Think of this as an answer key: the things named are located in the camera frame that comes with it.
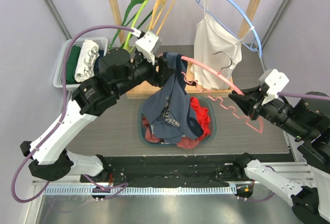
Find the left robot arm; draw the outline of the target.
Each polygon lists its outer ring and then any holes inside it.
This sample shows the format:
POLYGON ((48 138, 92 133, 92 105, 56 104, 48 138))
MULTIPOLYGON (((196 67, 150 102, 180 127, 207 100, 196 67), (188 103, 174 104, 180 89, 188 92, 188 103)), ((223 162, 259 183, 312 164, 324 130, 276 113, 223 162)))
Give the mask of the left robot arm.
POLYGON ((101 155, 85 156, 66 149, 73 138, 89 123, 116 105, 120 96, 147 81, 162 87, 174 73, 164 56, 149 62, 136 51, 131 59, 125 49, 111 49, 98 60, 98 74, 82 82, 73 92, 64 114, 35 141, 24 141, 24 156, 33 152, 28 168, 33 177, 57 181, 66 175, 88 175, 105 182, 111 168, 101 155))

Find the lime green hanger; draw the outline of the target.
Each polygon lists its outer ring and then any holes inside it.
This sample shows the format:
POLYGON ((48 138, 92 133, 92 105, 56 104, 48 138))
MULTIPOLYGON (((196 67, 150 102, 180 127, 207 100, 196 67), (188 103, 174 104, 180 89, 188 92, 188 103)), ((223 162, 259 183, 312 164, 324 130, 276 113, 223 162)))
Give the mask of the lime green hanger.
MULTIPOLYGON (((144 7, 147 5, 147 3, 149 2, 150 0, 131 0, 130 4, 128 5, 128 7, 126 8, 126 12, 125 12, 125 15, 124 15, 124 20, 122 21, 122 26, 125 26, 127 27, 129 24, 131 24, 131 28, 135 28, 135 24, 142 12, 142 10, 144 9, 144 7), (130 11, 137 5, 137 4, 141 4, 139 10, 136 12, 136 14, 133 15, 133 17, 125 24, 125 21, 127 20, 128 18, 128 15, 130 13, 130 11)), ((136 29, 140 29, 144 23, 152 17, 152 11, 151 10, 149 12, 149 14, 146 16, 146 18, 144 18, 144 20, 136 27, 136 29)), ((149 25, 143 30, 144 32, 148 31, 148 27, 149 25)))

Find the pink hanger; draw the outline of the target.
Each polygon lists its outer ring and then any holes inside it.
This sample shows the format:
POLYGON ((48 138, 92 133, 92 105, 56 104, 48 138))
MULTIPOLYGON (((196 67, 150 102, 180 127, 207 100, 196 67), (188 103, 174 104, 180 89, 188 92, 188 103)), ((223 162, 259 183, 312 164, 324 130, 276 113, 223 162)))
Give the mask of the pink hanger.
POLYGON ((263 133, 263 128, 264 128, 264 123, 261 118, 258 118, 258 124, 259 127, 254 127, 250 123, 250 118, 249 116, 246 115, 238 115, 237 114, 237 109, 235 106, 229 105, 226 106, 224 105, 224 97, 227 97, 229 93, 232 92, 232 90, 235 93, 238 93, 240 95, 243 95, 243 92, 233 83, 232 79, 227 79, 224 77, 220 71, 216 71, 212 69, 210 66, 205 65, 204 63, 197 61, 193 58, 187 57, 187 56, 182 56, 182 60, 188 62, 188 68, 186 73, 182 72, 182 75, 184 76, 184 81, 186 82, 187 85, 191 86, 191 89, 193 93, 200 92, 201 94, 205 95, 207 98, 210 100, 217 102, 223 109, 227 111, 231 111, 231 114, 236 117, 237 119, 243 120, 245 125, 247 125, 249 128, 253 129, 256 131, 258 134, 263 133), (220 79, 226 86, 226 89, 215 89, 215 88, 205 88, 201 84, 199 84, 198 80, 195 79, 195 76, 192 72, 189 71, 191 66, 197 66, 201 69, 206 70, 207 72, 211 73, 212 75, 216 76, 218 79, 220 79))

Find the white tank top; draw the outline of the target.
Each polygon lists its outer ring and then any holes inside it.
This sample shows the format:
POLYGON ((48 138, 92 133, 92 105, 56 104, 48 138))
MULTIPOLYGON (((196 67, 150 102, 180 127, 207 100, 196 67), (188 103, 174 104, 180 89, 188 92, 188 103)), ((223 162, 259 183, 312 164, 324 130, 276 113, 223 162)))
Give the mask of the white tank top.
POLYGON ((208 0, 202 0, 202 4, 204 17, 196 25, 194 59, 229 80, 242 60, 241 41, 208 12, 208 0))

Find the navy tank top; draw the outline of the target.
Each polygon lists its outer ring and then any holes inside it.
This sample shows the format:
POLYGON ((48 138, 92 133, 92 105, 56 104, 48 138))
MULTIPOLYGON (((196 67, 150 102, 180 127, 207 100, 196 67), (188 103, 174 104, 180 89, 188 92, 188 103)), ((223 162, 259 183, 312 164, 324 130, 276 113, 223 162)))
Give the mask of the navy tank top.
POLYGON ((177 144, 182 138, 197 139, 204 131, 185 90, 183 73, 187 72, 188 63, 178 53, 164 52, 163 56, 175 72, 142 104, 142 113, 151 125, 149 130, 166 143, 177 144))

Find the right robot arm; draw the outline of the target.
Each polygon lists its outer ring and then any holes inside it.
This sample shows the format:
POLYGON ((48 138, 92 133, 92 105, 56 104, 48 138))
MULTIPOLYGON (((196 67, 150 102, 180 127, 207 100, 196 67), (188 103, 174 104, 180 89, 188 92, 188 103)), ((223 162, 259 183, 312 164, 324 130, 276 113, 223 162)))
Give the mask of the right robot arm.
POLYGON ((232 88, 229 98, 242 110, 247 121, 262 117, 294 138, 316 186, 293 183, 248 153, 233 162, 235 178, 261 183, 282 198, 302 223, 329 223, 329 96, 314 91, 283 92, 289 79, 276 69, 266 70, 258 86, 241 90, 211 67, 186 56, 181 59, 228 84, 232 88))

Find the maroon graphic tank top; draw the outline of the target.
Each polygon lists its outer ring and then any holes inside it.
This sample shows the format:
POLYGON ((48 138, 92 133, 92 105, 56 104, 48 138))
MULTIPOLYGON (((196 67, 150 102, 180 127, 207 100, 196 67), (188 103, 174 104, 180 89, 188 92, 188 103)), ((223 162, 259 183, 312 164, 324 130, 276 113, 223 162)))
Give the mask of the maroon graphic tank top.
MULTIPOLYGON (((156 138, 155 135, 151 132, 151 129, 150 129, 151 126, 150 126, 148 120, 146 119, 146 117, 142 117, 142 124, 146 128, 144 138, 147 142, 149 142, 151 144, 161 144, 161 145, 165 144, 165 142, 162 139, 156 138)), ((184 148, 184 149, 193 149, 200 142, 201 141, 199 139, 190 139, 188 137, 182 137, 181 141, 178 142, 176 145, 178 147, 184 148)))

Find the yellow hanger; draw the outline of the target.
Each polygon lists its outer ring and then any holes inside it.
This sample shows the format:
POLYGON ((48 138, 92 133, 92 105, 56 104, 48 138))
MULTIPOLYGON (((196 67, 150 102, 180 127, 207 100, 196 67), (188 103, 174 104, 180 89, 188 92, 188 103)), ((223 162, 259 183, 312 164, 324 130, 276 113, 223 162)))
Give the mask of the yellow hanger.
MULTIPOLYGON (((148 31, 152 31, 155 28, 157 22, 159 21, 159 19, 161 18, 162 14, 163 14, 163 11, 164 11, 168 1, 169 0, 156 0, 156 3, 153 7, 151 22, 149 24, 148 31)), ((158 27, 158 30, 155 32, 156 35, 160 34, 160 32, 163 28, 163 25, 164 25, 165 21, 167 20, 169 13, 171 12, 171 10, 174 6, 175 1, 176 0, 171 1, 169 8, 158 27)))

